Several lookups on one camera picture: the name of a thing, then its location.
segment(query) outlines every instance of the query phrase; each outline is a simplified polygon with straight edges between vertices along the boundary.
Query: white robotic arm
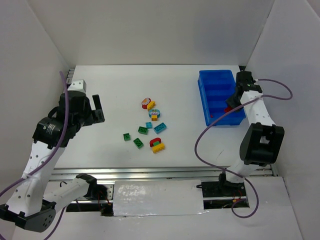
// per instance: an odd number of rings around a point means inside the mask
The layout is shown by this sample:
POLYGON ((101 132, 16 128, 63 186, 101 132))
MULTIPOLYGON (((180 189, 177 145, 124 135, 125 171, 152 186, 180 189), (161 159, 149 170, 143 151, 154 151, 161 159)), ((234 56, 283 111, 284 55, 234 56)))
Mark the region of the white robotic arm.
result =
POLYGON ((98 95, 92 96, 96 110, 91 109, 90 101, 86 97, 84 80, 73 81, 68 88, 68 95, 69 120, 60 148, 43 168, 29 175, 44 164, 56 148, 65 120, 65 94, 60 96, 59 106, 55 107, 48 117, 38 122, 32 137, 29 161, 22 174, 25 180, 15 189, 7 203, 0 205, 0 218, 15 222, 16 226, 25 230, 43 232, 51 225, 56 213, 73 200, 79 197, 97 199, 101 193, 102 195, 107 193, 106 187, 97 184, 94 177, 79 174, 68 184, 44 195, 52 171, 69 140, 81 127, 105 121, 98 95))
MULTIPOLYGON (((237 74, 236 91, 227 103, 232 108, 262 96, 262 89, 251 72, 237 74)), ((227 169, 243 177, 249 176, 260 166, 273 164, 278 157, 284 137, 284 129, 271 119, 263 98, 244 107, 250 127, 240 145, 240 158, 227 169)), ((244 182, 243 177, 226 172, 226 181, 232 184, 244 182)))

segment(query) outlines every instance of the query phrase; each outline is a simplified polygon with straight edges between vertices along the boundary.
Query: white panel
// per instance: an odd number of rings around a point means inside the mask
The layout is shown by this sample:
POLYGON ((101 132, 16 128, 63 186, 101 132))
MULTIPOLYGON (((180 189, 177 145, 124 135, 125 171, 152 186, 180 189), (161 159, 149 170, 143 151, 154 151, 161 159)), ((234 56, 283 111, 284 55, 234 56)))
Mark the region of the white panel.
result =
POLYGON ((204 213, 200 180, 116 181, 115 216, 197 215, 204 213))
POLYGON ((244 65, 274 0, 28 0, 71 66, 244 65))
MULTIPOLYGON (((272 119, 285 129, 277 165, 306 240, 320 236, 319 119, 320 19, 305 0, 276 0, 248 63, 255 78, 290 86, 293 99, 265 99, 272 119)), ((284 88, 261 83, 267 94, 284 88)))
MULTIPOLYGON (((211 209, 205 214, 180 216, 103 217, 98 212, 66 213, 51 240, 302 240, 281 177, 250 178, 260 196, 260 208, 249 219, 235 217, 230 209, 211 209)), ((254 196, 247 187, 248 200, 254 196)), ((249 214, 252 209, 236 209, 249 214)), ((14 240, 42 240, 44 233, 17 228, 14 240)))
MULTIPOLYGON (((200 70, 232 70, 238 66, 211 65, 114 65, 77 66, 73 80, 84 79, 87 96, 99 94, 105 122, 85 126, 69 141, 57 168, 129 168, 204 166, 194 153, 199 134, 206 128, 198 87, 200 70), (149 97, 161 111, 153 126, 164 122, 167 129, 156 134, 138 133, 150 122, 141 102, 149 97), (131 141, 123 134, 130 133, 131 141), (160 137, 165 149, 152 152, 149 141, 160 137), (133 140, 144 147, 138 149, 133 140)), ((212 127, 201 139, 198 151, 203 159, 230 166, 239 158, 239 147, 248 130, 248 120, 239 126, 212 127)))
MULTIPOLYGON (((0 1, 0 182, 21 177, 37 122, 57 105, 59 70, 67 70, 56 47, 24 0, 0 1)), ((10 194, 1 198, 3 204, 10 194)), ((10 239, 14 224, 1 220, 10 239)))

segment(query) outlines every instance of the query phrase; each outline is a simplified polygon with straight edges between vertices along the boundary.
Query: wire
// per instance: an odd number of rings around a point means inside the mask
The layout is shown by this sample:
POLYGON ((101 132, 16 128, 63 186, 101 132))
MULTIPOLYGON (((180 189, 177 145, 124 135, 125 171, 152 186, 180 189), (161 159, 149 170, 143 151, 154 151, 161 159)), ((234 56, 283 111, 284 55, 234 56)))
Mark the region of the wire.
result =
POLYGON ((99 211, 101 212, 101 207, 100 207, 100 196, 99 196, 99 193, 98 193, 97 195, 98 195, 98 208, 99 208, 99 211))
POLYGON ((100 191, 101 195, 105 198, 105 200, 108 202, 108 205, 110 206, 110 202, 109 199, 106 197, 106 195, 104 195, 104 193, 102 191, 100 191))
MULTIPOLYGON (((257 98, 255 98, 255 99, 253 99, 253 100, 250 100, 250 101, 248 101, 248 102, 246 102, 246 103, 244 103, 244 104, 242 104, 242 105, 240 105, 240 106, 235 107, 234 109, 226 112, 225 114, 223 114, 222 116, 220 116, 219 118, 217 118, 216 120, 214 120, 208 127, 206 127, 205 130, 203 130, 203 132, 199 135, 199 137, 198 137, 197 140, 195 141, 194 153, 195 153, 196 157, 197 157, 201 162, 203 162, 204 164, 207 164, 207 165, 209 165, 209 166, 211 166, 211 167, 220 169, 220 170, 222 170, 223 172, 228 172, 228 173, 231 173, 231 174, 233 174, 233 175, 236 175, 236 176, 239 177, 239 178, 244 178, 244 176, 242 176, 242 175, 240 175, 240 174, 238 174, 238 173, 236 173, 236 172, 234 172, 234 171, 231 171, 231 170, 229 170, 229 169, 227 169, 227 168, 223 168, 223 167, 218 166, 218 165, 214 165, 214 164, 212 164, 212 163, 210 163, 210 162, 207 162, 207 161, 203 160, 203 159, 199 156, 199 154, 198 154, 198 144, 199 144, 199 142, 200 142, 200 139, 203 137, 203 135, 204 135, 212 126, 214 126, 214 125, 215 125, 217 122, 219 122, 221 119, 225 118, 226 116, 228 116, 229 114, 231 114, 231 113, 233 113, 233 112, 235 112, 235 111, 238 111, 239 109, 243 108, 244 106, 247 106, 247 105, 249 105, 249 104, 252 104, 252 103, 254 103, 255 101, 259 100, 260 98, 273 98, 273 99, 278 99, 278 100, 290 100, 290 99, 292 99, 293 96, 294 96, 293 93, 292 93, 292 91, 291 91, 291 89, 290 89, 287 85, 285 85, 284 83, 282 83, 282 82, 279 82, 279 81, 277 81, 277 80, 272 80, 272 79, 265 79, 265 78, 264 78, 264 79, 259 79, 259 81, 268 81, 268 82, 273 82, 273 83, 280 84, 280 85, 282 85, 283 87, 285 87, 285 88, 289 91, 290 96, 289 96, 289 97, 279 97, 279 96, 273 96, 273 95, 263 94, 263 95, 260 96, 260 97, 257 97, 257 98)), ((255 187, 253 186, 253 184, 252 184, 247 178, 244 178, 244 180, 251 186, 251 188, 252 188, 252 190, 253 190, 253 192, 254 192, 254 195, 255 195, 255 198, 256 198, 256 205, 255 205, 255 208, 254 208, 254 210, 252 211, 252 213, 250 213, 249 215, 246 215, 246 216, 241 216, 241 215, 239 215, 239 214, 237 214, 237 213, 235 212, 234 206, 235 206, 237 203, 246 201, 246 199, 239 199, 238 201, 234 202, 234 203, 232 204, 232 206, 231 206, 231 211, 232 211, 232 213, 233 213, 234 215, 236 215, 238 218, 241 218, 241 219, 250 218, 251 216, 253 216, 253 215, 257 212, 258 207, 259 207, 259 196, 258 196, 257 190, 255 189, 255 187)))
MULTIPOLYGON (((54 155, 56 154, 56 152, 58 151, 58 149, 60 148, 65 135, 66 135, 66 131, 67 131, 67 126, 68 126, 68 120, 69 120, 69 94, 68 94, 68 87, 67 87, 67 82, 66 82, 66 78, 64 76, 64 73, 62 71, 59 71, 60 73, 60 77, 63 83, 63 89, 64 89, 64 98, 65 98, 65 113, 64 113, 64 124, 63 124, 63 129, 62 129, 62 133, 61 136, 59 138, 59 141, 57 142, 54 150, 52 151, 52 153, 49 155, 49 157, 44 161, 43 164, 41 164, 40 166, 38 166, 36 169, 34 169, 33 171, 31 171, 28 175, 33 175, 36 172, 38 172, 40 169, 42 169, 45 165, 48 164, 48 162, 54 157, 54 155)), ((22 183, 25 179, 24 178, 20 178, 19 180, 15 181, 14 183, 12 183, 11 185, 7 186, 4 190, 2 190, 0 192, 0 197, 2 197, 3 194, 5 194, 7 191, 9 191, 11 188, 13 188, 14 186, 22 183)), ((6 240, 0 233, 0 239, 1 240, 6 240)))

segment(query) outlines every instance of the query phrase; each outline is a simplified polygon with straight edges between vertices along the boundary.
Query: purple cable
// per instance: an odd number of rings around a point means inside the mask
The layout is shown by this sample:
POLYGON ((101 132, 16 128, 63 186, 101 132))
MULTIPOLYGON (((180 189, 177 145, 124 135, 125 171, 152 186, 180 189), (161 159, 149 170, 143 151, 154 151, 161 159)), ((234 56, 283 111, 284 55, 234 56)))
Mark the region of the purple cable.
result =
MULTIPOLYGON (((201 162, 203 162, 204 164, 207 164, 207 165, 209 165, 209 166, 211 166, 211 167, 220 169, 220 170, 222 170, 223 172, 228 172, 228 173, 231 173, 231 174, 233 174, 233 175, 236 175, 236 176, 239 177, 239 178, 243 178, 242 175, 240 175, 240 174, 238 174, 238 173, 236 173, 236 172, 234 172, 234 171, 231 171, 231 170, 229 170, 229 169, 223 168, 223 167, 221 167, 221 166, 214 165, 214 164, 212 164, 212 163, 209 163, 209 162, 203 160, 203 159, 199 156, 197 148, 198 148, 199 141, 200 141, 200 139, 203 137, 203 135, 204 135, 212 126, 214 126, 217 122, 219 122, 221 119, 225 118, 225 117, 228 116, 229 114, 231 114, 231 113, 233 113, 233 112, 235 112, 235 111, 243 108, 244 106, 247 106, 247 105, 249 105, 249 104, 254 103, 255 101, 259 100, 260 98, 273 98, 273 99, 278 99, 278 100, 290 100, 290 99, 292 99, 293 96, 294 96, 293 93, 292 93, 292 91, 291 91, 291 89, 290 89, 287 85, 285 85, 284 83, 282 83, 282 82, 279 82, 279 81, 277 81, 277 80, 272 80, 272 79, 259 79, 259 81, 268 81, 268 82, 273 82, 273 83, 277 83, 277 84, 280 84, 280 85, 284 86, 284 87, 289 91, 290 97, 279 97, 279 96, 273 96, 273 95, 264 94, 264 95, 262 95, 261 97, 257 97, 257 98, 255 98, 255 99, 253 99, 253 100, 251 100, 251 101, 248 101, 248 102, 246 102, 246 103, 244 103, 244 104, 242 104, 242 105, 240 105, 240 106, 235 107, 234 109, 226 112, 225 114, 223 114, 222 116, 220 116, 219 118, 217 118, 215 121, 213 121, 213 123, 211 123, 209 126, 207 126, 205 130, 203 130, 203 132, 199 135, 199 137, 198 137, 197 140, 195 141, 194 153, 195 153, 196 157, 197 157, 201 162)), ((244 178, 244 180, 252 187, 252 190, 253 190, 253 192, 254 192, 254 194, 255 194, 255 197, 256 197, 256 205, 255 205, 255 208, 254 208, 254 210, 253 210, 252 213, 250 213, 249 215, 246 215, 246 216, 241 216, 241 215, 238 215, 237 213, 235 213, 234 207, 235 207, 235 205, 236 205, 237 203, 240 203, 240 202, 243 202, 243 201, 246 201, 246 200, 245 200, 245 199, 240 199, 240 200, 234 202, 234 203, 232 204, 232 206, 231 206, 231 211, 232 211, 232 213, 233 213, 234 215, 236 215, 238 218, 241 218, 241 219, 250 218, 251 216, 253 216, 253 215, 257 212, 258 207, 259 207, 259 196, 258 196, 257 190, 255 189, 255 187, 253 186, 253 184, 252 184, 247 178, 244 178)))
MULTIPOLYGON (((54 157, 54 155, 56 154, 56 152, 58 151, 58 149, 60 148, 62 141, 65 138, 66 135, 66 131, 67 131, 67 126, 68 126, 68 119, 69 119, 69 94, 68 94, 68 87, 67 87, 67 82, 66 82, 66 78, 63 74, 62 71, 59 71, 60 73, 60 77, 63 83, 63 88, 64 88, 64 96, 65 96, 65 114, 64 114, 64 124, 63 124, 63 129, 62 129, 62 133, 60 136, 59 141, 57 142, 55 149, 53 150, 53 152, 50 154, 50 156, 44 161, 43 164, 41 164, 40 166, 38 166, 35 170, 31 171, 28 175, 33 175, 36 172, 38 172, 40 169, 42 169, 45 165, 47 165, 47 163, 54 157)), ((25 179, 24 178, 20 178, 19 180, 15 181, 14 183, 12 183, 11 185, 7 186, 2 192, 0 192, 0 197, 5 194, 7 191, 9 191, 11 188, 13 188, 15 185, 18 185, 20 183, 22 183, 25 179)), ((1 240, 6 240, 0 233, 0 239, 1 240)))

